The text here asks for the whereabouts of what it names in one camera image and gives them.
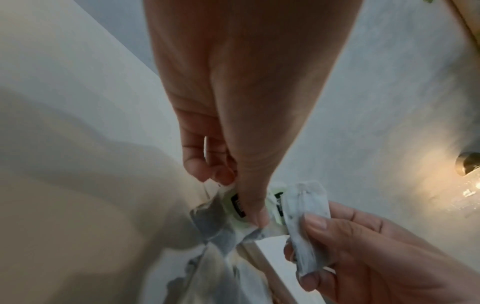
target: hand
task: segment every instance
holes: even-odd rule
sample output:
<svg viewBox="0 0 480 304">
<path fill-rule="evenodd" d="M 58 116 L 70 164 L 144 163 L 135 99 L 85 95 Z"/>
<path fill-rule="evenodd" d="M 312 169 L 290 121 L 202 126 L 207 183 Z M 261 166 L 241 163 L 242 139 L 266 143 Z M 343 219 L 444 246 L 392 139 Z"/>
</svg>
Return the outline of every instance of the hand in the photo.
<svg viewBox="0 0 480 304">
<path fill-rule="evenodd" d="M 309 236 L 335 252 L 336 274 L 300 279 L 338 304 L 479 303 L 480 274 L 402 227 L 330 202 L 332 219 L 306 215 Z M 285 257 L 292 256 L 291 244 Z"/>
<path fill-rule="evenodd" d="M 315 105 L 361 3 L 144 1 L 185 169 L 202 182 L 237 179 L 243 207 L 259 226 L 269 221 L 270 178 Z"/>
</svg>

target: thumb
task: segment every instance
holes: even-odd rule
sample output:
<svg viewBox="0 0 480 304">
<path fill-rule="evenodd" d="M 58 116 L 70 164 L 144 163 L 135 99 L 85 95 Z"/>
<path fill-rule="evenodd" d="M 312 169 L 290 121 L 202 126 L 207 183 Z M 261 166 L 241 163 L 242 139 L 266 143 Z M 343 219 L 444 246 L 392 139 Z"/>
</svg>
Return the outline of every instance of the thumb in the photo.
<svg viewBox="0 0 480 304">
<path fill-rule="evenodd" d="M 269 212 L 265 207 L 267 187 L 273 172 L 251 170 L 238 165 L 237 189 L 240 203 L 250 222 L 263 228 L 269 224 Z"/>
<path fill-rule="evenodd" d="M 346 251 L 379 273 L 393 274 L 411 267 L 415 247 L 388 238 L 346 219 L 328 219 L 307 214 L 303 221 L 307 233 L 328 248 Z"/>
</svg>

